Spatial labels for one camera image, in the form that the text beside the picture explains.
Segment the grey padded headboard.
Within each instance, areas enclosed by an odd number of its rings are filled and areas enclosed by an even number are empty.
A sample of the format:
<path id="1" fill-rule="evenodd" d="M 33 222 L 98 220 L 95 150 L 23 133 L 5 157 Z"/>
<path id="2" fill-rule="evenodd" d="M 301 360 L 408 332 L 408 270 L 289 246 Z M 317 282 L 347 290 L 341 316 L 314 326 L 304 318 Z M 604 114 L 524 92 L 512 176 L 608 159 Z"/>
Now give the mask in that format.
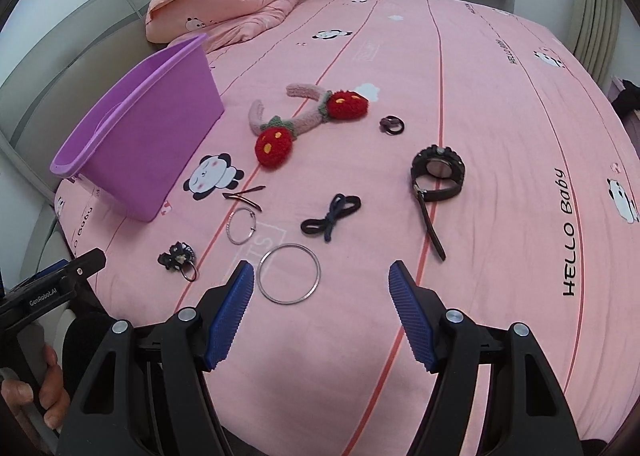
<path id="1" fill-rule="evenodd" d="M 50 163 L 91 107 L 160 49 L 145 38 L 151 0 L 87 0 L 51 29 L 1 85 L 1 151 L 51 200 Z"/>

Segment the small rhinestone silver bangle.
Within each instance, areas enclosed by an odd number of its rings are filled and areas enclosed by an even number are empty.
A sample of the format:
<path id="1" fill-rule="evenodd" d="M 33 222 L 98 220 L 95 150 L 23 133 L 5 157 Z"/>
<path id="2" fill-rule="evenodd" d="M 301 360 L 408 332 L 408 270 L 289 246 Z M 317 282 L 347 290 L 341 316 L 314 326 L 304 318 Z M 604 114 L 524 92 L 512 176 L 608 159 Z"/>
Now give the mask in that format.
<path id="1" fill-rule="evenodd" d="M 235 234 L 233 231 L 234 221 L 237 217 L 246 216 L 248 218 L 248 225 L 246 229 L 246 234 L 242 237 Z M 254 234 L 257 231 L 257 217 L 256 212 L 252 208 L 237 208 L 233 210 L 228 218 L 226 223 L 226 235 L 228 240 L 235 246 L 245 245 L 250 239 L 253 238 Z"/>

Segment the pink panda bed sheet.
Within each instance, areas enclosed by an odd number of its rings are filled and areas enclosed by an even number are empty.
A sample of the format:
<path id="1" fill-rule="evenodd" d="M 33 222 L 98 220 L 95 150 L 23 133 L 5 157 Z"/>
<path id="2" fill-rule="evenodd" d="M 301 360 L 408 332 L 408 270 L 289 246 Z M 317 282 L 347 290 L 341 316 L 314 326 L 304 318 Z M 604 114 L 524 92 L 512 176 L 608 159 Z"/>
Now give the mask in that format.
<path id="1" fill-rule="evenodd" d="M 460 0 L 303 0 L 284 23 L 215 50 L 224 114 L 200 157 L 228 153 L 262 206 L 245 245 L 226 235 L 240 206 L 176 185 L 151 223 L 64 182 L 56 212 L 76 253 L 101 248 L 105 309 L 152 324 L 200 300 L 239 260 L 272 247 L 317 254 L 321 283 L 280 306 L 257 289 L 228 358 L 207 377 L 222 424 L 270 455 L 402 455 L 435 381 L 413 357 L 387 286 L 414 279 L 483 325 L 527 324 L 579 434 L 607 440 L 639 395 L 639 160 L 610 103 L 543 26 Z M 367 116 L 302 134 L 280 168 L 257 161 L 248 124 L 309 111 L 292 83 L 353 90 Z M 463 160 L 452 199 L 414 197 L 413 158 L 431 145 Z M 295 249 L 262 274 L 281 300 L 316 269 Z"/>

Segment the large silver bangle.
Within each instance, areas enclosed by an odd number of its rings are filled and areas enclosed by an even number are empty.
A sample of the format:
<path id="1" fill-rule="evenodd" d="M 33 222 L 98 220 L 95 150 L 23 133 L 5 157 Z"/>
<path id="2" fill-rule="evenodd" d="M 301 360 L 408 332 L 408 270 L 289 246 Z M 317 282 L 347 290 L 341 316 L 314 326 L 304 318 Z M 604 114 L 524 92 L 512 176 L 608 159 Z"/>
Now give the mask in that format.
<path id="1" fill-rule="evenodd" d="M 311 261 L 314 262 L 314 268 L 316 269 L 316 276 L 314 276 L 314 282 L 312 283 L 311 287 L 301 297 L 292 299 L 292 300 L 281 300 L 281 299 L 277 299 L 276 297 L 273 297 L 273 295 L 271 295 L 267 291 L 267 289 L 265 288 L 265 285 L 262 283 L 262 273 L 265 272 L 266 264 L 270 260 L 270 257 L 275 255 L 278 251 L 285 250 L 285 249 L 295 249 L 295 250 L 302 251 L 303 253 L 306 253 L 308 257 L 311 258 Z M 317 291 L 318 287 L 320 286 L 321 277 L 322 277 L 321 263 L 317 257 L 317 254 L 315 254 L 314 251 L 302 245 L 301 243 L 285 242 L 285 243 L 281 243 L 280 245 L 272 247 L 260 258 L 256 268 L 255 283 L 260 293 L 271 303 L 277 304 L 280 306 L 291 306 L 291 305 L 303 303 L 306 300 L 308 300 Z"/>

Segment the brown hair clip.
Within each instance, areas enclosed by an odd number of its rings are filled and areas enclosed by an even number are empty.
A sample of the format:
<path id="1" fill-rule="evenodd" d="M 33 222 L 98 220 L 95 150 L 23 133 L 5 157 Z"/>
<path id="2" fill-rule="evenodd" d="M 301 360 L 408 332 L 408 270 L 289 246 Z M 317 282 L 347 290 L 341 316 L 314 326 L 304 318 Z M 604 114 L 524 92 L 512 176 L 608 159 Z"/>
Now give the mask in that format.
<path id="1" fill-rule="evenodd" d="M 264 190 L 266 188 L 265 185 L 258 185 L 252 188 L 248 188 L 245 190 L 237 191 L 236 193 L 223 193 L 222 197 L 227 200 L 235 200 L 244 203 L 244 205 L 248 205 L 250 208 L 254 209 L 257 212 L 262 212 L 262 206 L 254 202 L 254 200 L 248 197 L 249 194 L 257 193 L 257 191 Z"/>

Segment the purple plastic basin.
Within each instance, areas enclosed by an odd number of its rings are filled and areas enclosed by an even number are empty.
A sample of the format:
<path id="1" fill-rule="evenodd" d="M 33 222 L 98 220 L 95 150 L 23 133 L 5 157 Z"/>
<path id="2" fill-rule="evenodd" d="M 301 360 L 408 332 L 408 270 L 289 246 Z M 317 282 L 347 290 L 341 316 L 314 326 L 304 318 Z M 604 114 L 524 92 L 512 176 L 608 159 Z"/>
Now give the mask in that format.
<path id="1" fill-rule="evenodd" d="M 224 114 L 204 41 L 192 36 L 133 67 L 70 132 L 50 172 L 90 183 L 118 212 L 152 221 Z"/>

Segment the black wrist watch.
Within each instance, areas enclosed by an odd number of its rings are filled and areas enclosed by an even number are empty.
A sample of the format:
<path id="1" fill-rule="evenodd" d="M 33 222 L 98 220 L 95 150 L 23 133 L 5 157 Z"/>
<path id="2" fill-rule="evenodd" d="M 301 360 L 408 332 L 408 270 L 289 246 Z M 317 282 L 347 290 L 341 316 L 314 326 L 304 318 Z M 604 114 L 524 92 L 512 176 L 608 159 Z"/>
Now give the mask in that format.
<path id="1" fill-rule="evenodd" d="M 427 205 L 452 199 L 461 193 L 465 180 L 463 160 L 450 147 L 431 145 L 413 158 L 410 176 L 427 236 L 439 259 L 445 261 L 446 251 L 435 231 Z"/>

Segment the pink strawberry plush headband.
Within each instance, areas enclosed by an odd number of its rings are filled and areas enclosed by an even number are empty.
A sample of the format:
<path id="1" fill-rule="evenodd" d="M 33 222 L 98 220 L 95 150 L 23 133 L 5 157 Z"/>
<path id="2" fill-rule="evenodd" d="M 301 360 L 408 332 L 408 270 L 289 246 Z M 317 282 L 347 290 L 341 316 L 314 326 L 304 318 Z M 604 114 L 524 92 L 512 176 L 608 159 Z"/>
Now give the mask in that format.
<path id="1" fill-rule="evenodd" d="M 283 119 L 273 116 L 264 119 L 265 107 L 255 100 L 248 112 L 250 130 L 256 136 L 254 153 L 265 169 L 275 170 L 288 161 L 293 144 L 300 135 L 330 121 L 356 121 L 367 116 L 369 99 L 353 90 L 325 90 L 314 84 L 292 83 L 286 86 L 286 95 L 304 98 L 316 103 L 309 111 L 296 117 Z"/>

